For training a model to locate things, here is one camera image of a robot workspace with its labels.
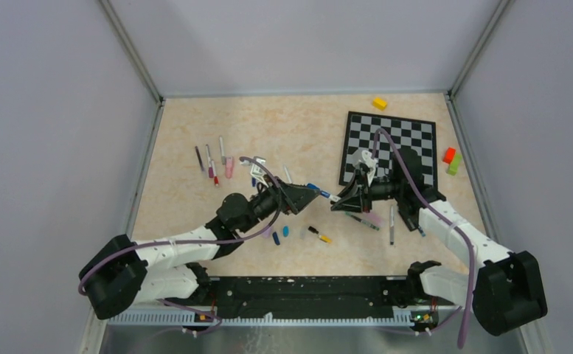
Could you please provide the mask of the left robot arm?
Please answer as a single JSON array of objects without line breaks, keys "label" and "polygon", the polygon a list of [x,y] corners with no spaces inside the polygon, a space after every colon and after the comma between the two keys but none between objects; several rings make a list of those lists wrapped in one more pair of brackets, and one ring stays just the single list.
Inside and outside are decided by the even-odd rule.
[{"label": "left robot arm", "polygon": [[242,232],[281,213],[296,215],[320,194],[303,185],[272,184],[250,198],[227,195],[216,216],[192,231],[152,241],[113,237],[80,271],[78,292],[88,298],[98,319],[160,299],[200,305],[210,293],[200,262],[230,255],[244,243]]}]

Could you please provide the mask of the pink highlighter pen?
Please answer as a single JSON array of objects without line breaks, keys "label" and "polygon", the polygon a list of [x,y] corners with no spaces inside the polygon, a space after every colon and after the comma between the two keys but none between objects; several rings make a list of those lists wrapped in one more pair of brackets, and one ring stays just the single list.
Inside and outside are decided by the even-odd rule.
[{"label": "pink highlighter pen", "polygon": [[371,223],[375,224],[376,226],[384,225],[384,219],[375,212],[367,212],[364,213],[363,216]]}]

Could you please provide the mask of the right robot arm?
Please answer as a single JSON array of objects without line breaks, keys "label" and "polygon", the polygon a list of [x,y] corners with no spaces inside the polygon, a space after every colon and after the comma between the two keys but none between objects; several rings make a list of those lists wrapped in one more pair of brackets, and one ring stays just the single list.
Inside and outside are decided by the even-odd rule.
[{"label": "right robot arm", "polygon": [[413,263],[407,297],[416,304],[435,296],[470,305],[478,323],[493,336],[545,317],[548,305],[538,260],[528,251],[511,251],[463,218],[424,182],[414,149],[402,147],[390,156],[389,174],[379,177],[378,160],[362,151],[351,180],[330,196],[330,203],[333,211],[366,213],[375,201],[394,200],[409,230],[437,237],[468,267],[468,274],[460,274],[437,261]]}]

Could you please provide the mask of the black marker blue cap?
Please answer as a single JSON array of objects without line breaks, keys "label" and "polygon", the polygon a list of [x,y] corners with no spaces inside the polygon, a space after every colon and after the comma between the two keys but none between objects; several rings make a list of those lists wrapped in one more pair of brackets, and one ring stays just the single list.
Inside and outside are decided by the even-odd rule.
[{"label": "black marker blue cap", "polygon": [[419,223],[418,223],[418,213],[410,213],[407,211],[399,211],[399,215],[401,217],[401,219],[403,220],[403,222],[406,225],[406,228],[410,231],[417,231],[418,227],[419,227]]}]

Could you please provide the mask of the green curved block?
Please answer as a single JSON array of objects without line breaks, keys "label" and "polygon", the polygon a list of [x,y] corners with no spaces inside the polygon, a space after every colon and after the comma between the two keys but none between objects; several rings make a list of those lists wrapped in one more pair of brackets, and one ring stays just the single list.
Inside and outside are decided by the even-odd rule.
[{"label": "green curved block", "polygon": [[460,153],[455,154],[451,162],[448,164],[447,174],[450,176],[455,176],[458,173],[461,162],[462,155]]}]

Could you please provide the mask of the red block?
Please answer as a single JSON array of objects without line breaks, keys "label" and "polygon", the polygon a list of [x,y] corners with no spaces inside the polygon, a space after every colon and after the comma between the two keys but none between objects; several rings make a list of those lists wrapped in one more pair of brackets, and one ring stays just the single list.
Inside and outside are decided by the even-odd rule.
[{"label": "red block", "polygon": [[456,156],[456,149],[453,147],[449,147],[443,156],[442,161],[446,164],[450,164]]}]

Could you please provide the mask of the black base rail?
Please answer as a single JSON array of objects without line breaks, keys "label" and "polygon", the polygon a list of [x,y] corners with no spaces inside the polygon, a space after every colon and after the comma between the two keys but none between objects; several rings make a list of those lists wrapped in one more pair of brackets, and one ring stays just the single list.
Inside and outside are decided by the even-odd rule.
[{"label": "black base rail", "polygon": [[400,309],[441,309],[444,299],[417,292],[405,277],[218,277],[200,285],[186,306],[224,319],[389,319]]}]

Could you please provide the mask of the green gel pen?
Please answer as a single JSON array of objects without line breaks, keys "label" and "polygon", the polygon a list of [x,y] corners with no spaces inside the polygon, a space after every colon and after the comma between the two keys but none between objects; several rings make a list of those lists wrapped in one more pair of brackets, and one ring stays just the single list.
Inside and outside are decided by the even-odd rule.
[{"label": "green gel pen", "polygon": [[375,225],[374,223],[372,223],[372,222],[370,222],[370,221],[368,221],[368,220],[366,220],[366,219],[363,219],[363,218],[361,218],[361,217],[359,217],[359,216],[357,216],[357,215],[355,215],[355,214],[353,214],[353,213],[351,213],[351,212],[344,212],[344,214],[345,214],[347,217],[353,219],[354,221],[359,222],[359,223],[362,224],[362,225],[365,225],[366,227],[368,227],[368,228],[370,228],[370,229],[373,229],[373,230],[376,230],[376,231],[379,231],[379,230],[380,230],[380,227],[379,227],[379,226],[377,226],[377,225]]}]

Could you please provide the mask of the white marker dark blue cap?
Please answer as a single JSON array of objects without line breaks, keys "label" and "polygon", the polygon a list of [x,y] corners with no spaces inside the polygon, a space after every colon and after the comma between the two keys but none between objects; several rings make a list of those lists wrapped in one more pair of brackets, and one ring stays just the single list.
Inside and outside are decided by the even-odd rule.
[{"label": "white marker dark blue cap", "polygon": [[395,244],[395,205],[391,205],[389,210],[389,244]]}]

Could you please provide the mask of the yellow block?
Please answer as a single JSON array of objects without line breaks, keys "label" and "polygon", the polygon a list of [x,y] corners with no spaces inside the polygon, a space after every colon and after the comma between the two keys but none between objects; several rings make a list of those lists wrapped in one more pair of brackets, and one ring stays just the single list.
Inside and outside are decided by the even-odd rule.
[{"label": "yellow block", "polygon": [[380,98],[380,97],[376,97],[372,100],[372,105],[380,110],[380,111],[384,111],[388,105],[388,102],[385,101],[384,99]]}]

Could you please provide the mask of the pink highlighter cap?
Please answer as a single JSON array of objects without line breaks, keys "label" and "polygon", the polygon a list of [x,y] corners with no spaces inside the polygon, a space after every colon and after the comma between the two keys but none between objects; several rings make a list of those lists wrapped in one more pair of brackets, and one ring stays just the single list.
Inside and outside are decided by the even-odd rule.
[{"label": "pink highlighter cap", "polygon": [[269,238],[269,237],[272,236],[272,233],[273,233],[273,228],[270,227],[269,229],[265,230],[265,231],[262,233],[262,236],[263,236],[264,238]]}]

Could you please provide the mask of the white pen grey cap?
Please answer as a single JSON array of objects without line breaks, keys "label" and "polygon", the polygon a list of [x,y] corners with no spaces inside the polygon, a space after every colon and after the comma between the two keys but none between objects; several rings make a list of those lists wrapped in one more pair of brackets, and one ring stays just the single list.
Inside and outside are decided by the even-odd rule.
[{"label": "white pen grey cap", "polygon": [[219,141],[219,148],[220,148],[220,160],[222,165],[226,164],[226,151],[225,151],[225,147],[224,147],[224,140],[222,136],[218,137],[218,141]]}]

